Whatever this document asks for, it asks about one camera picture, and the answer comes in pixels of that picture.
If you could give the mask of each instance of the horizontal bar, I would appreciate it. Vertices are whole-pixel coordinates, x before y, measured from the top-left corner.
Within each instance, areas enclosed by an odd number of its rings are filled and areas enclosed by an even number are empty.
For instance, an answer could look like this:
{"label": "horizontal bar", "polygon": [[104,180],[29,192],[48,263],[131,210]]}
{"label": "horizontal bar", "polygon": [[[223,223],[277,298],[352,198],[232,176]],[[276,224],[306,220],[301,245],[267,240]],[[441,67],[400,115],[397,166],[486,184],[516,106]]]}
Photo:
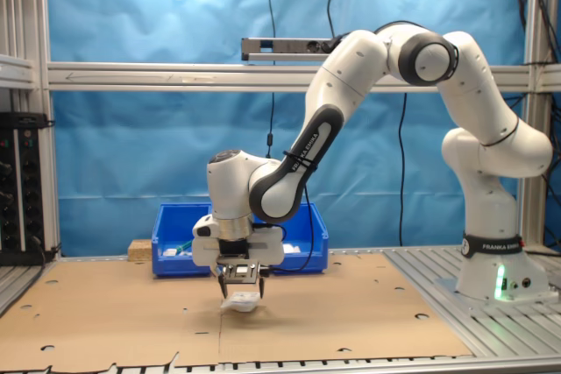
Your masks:
{"label": "horizontal bar", "polygon": [[32,64],[0,54],[0,88],[32,89]]}
{"label": "horizontal bar", "polygon": [[[49,88],[58,91],[305,92],[317,66],[151,63],[48,64]],[[528,90],[527,67],[491,67],[502,92]],[[437,92],[385,76],[371,92]]]}
{"label": "horizontal bar", "polygon": [[324,61],[327,53],[248,53],[248,61]]}
{"label": "horizontal bar", "polygon": [[561,64],[546,65],[537,77],[537,92],[561,91]]}

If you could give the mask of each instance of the aluminum frame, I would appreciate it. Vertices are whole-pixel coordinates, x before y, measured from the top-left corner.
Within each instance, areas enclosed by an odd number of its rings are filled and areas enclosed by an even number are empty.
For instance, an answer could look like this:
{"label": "aluminum frame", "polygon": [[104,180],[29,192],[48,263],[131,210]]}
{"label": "aluminum frame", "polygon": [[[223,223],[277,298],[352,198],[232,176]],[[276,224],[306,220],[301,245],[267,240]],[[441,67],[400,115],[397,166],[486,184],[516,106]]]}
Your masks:
{"label": "aluminum frame", "polygon": [[[550,20],[557,26],[558,0],[548,0],[547,7]],[[528,63],[550,61],[551,51],[547,42],[547,33],[537,0],[529,0],[526,24],[526,49],[524,59]],[[530,89],[524,98],[522,118],[530,126],[550,134],[551,92],[543,91],[544,85],[539,81],[544,72],[543,66],[530,66]],[[547,189],[542,177],[522,179],[518,182],[518,228],[522,239],[527,244],[543,244],[545,227],[545,206]]]}
{"label": "aluminum frame", "polygon": [[[0,0],[0,111],[44,113],[53,119],[49,59],[46,0]],[[39,156],[45,247],[50,250],[60,242],[53,128],[39,131]]]}
{"label": "aluminum frame", "polygon": [[[247,66],[146,63],[48,63],[53,91],[305,92],[318,66]],[[529,68],[492,66],[502,92],[529,89]],[[385,76],[371,92],[438,92]]]}

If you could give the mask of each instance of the cardboard table surface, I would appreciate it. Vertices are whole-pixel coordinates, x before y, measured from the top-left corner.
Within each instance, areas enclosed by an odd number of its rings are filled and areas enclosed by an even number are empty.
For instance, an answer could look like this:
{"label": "cardboard table surface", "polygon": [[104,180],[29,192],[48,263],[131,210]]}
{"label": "cardboard table surface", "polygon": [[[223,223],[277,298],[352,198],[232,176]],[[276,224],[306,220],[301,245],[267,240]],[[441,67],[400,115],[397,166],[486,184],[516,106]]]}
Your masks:
{"label": "cardboard table surface", "polygon": [[[253,286],[230,287],[242,290]],[[124,261],[58,263],[0,318],[0,371],[165,365],[177,353],[176,366],[471,355],[377,254],[333,256],[324,274],[271,277],[249,314],[221,312],[221,303],[214,278],[155,279],[149,264]]]}

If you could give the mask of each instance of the wooden block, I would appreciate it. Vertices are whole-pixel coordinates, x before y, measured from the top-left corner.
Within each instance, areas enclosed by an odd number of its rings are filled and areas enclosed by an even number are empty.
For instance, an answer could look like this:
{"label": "wooden block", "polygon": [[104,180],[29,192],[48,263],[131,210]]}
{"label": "wooden block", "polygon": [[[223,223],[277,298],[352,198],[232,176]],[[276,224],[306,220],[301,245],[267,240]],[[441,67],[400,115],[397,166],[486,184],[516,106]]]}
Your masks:
{"label": "wooden block", "polygon": [[149,262],[152,260],[152,241],[133,240],[129,245],[129,262]]}

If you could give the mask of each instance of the blue bin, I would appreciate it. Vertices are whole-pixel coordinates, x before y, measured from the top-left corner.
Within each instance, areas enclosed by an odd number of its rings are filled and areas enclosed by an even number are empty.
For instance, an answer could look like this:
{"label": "blue bin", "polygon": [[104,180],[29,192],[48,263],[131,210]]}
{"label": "blue bin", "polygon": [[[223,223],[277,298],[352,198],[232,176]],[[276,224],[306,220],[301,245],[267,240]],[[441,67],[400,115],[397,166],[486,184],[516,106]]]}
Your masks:
{"label": "blue bin", "polygon": [[[310,203],[314,223],[314,250],[306,268],[299,273],[318,273],[327,268],[329,236],[316,205]],[[167,249],[174,249],[193,239],[193,227],[203,216],[211,213],[210,203],[164,203],[152,235],[152,270],[158,276],[194,276],[208,275],[208,267],[197,266],[191,256],[164,256]],[[281,224],[287,230],[284,243],[298,246],[300,253],[285,254],[279,267],[299,269],[309,254],[310,227],[308,204],[300,205],[296,215]]]}

